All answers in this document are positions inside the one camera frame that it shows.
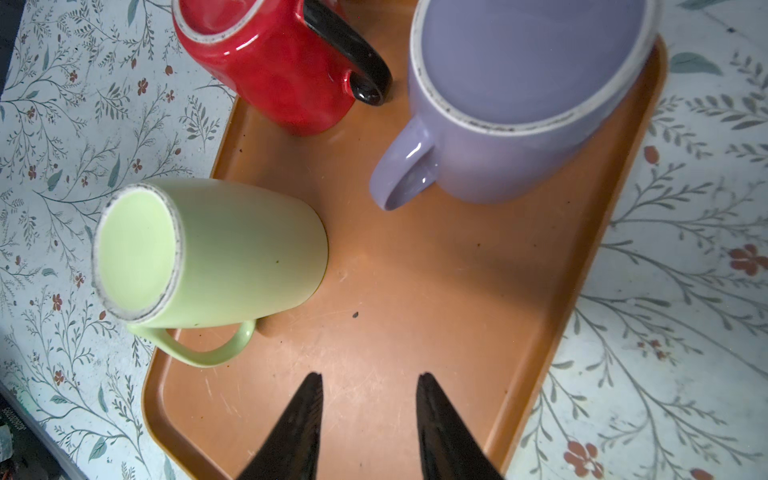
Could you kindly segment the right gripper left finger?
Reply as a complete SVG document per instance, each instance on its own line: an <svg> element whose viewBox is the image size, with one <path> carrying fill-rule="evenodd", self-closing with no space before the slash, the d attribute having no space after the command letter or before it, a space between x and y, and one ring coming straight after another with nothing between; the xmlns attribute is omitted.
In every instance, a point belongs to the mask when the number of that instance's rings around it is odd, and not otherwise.
<svg viewBox="0 0 768 480"><path fill-rule="evenodd" d="M323 414L322 375L309 373L241 479L315 479Z"/></svg>

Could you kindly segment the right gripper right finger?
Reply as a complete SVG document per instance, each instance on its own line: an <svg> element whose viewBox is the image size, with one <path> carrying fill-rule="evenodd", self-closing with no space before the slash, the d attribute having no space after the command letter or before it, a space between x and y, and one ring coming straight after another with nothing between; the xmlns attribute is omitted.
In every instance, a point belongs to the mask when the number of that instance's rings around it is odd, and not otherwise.
<svg viewBox="0 0 768 480"><path fill-rule="evenodd" d="M424 479L504 479L431 373L419 376L416 412Z"/></svg>

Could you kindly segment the light green mug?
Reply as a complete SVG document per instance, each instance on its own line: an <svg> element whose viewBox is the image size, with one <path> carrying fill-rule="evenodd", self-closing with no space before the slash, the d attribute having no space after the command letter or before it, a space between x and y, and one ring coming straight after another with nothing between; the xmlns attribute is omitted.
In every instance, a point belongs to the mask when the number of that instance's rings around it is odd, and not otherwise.
<svg viewBox="0 0 768 480"><path fill-rule="evenodd" d="M231 361L261 318L318 289L324 225L304 201L215 179L160 179L107 202L92 244L105 309L133 335L198 368Z"/></svg>

